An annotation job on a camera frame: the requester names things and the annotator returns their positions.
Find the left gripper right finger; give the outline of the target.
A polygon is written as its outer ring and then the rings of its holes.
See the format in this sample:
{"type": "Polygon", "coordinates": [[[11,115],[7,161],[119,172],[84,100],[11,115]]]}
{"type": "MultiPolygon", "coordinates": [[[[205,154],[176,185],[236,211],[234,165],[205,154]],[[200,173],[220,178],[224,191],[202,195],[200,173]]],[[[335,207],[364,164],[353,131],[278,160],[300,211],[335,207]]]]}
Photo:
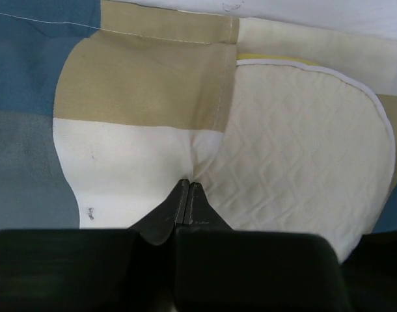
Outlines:
{"type": "Polygon", "coordinates": [[[307,233],[238,231],[191,184],[174,234],[179,311],[351,311],[335,251],[307,233]]]}

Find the blue beige patchwork pillowcase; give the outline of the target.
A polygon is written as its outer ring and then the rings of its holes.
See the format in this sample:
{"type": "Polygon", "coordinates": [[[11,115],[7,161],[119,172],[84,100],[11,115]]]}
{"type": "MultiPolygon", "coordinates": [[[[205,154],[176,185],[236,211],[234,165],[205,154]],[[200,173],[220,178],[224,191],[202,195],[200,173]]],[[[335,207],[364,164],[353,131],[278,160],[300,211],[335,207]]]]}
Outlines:
{"type": "Polygon", "coordinates": [[[386,115],[397,100],[397,41],[117,1],[0,1],[0,230],[133,225],[209,165],[237,62],[260,58],[342,73],[386,115]]]}

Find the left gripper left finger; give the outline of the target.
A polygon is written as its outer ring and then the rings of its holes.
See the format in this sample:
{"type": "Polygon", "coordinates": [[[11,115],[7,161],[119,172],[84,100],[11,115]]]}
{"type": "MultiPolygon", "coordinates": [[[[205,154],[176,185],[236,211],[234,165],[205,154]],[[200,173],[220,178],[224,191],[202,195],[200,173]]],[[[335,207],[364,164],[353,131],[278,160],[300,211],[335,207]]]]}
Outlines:
{"type": "Polygon", "coordinates": [[[188,192],[177,182],[126,229],[0,231],[0,311],[144,311],[167,279],[188,192]]]}

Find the cream pillow with yellow edge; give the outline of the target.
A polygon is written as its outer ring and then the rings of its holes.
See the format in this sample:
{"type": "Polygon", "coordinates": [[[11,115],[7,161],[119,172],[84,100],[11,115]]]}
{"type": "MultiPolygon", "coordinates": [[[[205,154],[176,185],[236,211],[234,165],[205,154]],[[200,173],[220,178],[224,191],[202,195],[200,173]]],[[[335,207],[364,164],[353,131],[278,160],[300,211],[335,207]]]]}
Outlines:
{"type": "Polygon", "coordinates": [[[234,78],[222,143],[195,180],[232,228],[318,234],[345,261],[394,175],[395,137],[379,98],[292,60],[239,60],[234,78]]]}

